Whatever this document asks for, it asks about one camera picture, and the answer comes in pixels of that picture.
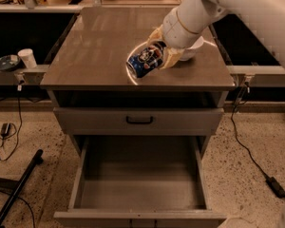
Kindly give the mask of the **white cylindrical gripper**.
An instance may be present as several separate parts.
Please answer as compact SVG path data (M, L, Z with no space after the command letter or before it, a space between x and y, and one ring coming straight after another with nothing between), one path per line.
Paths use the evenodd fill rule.
M163 63L160 69L173 67L184 53L200 38L205 28L228 14L227 9L209 0L183 0L163 19L162 26L148 37L148 46L163 41Z

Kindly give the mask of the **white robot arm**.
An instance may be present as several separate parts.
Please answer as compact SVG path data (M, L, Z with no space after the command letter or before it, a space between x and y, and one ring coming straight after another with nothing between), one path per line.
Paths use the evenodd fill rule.
M162 41L172 67L202 31L225 15L236 15L285 69L285 0L183 0L149 36L149 44Z

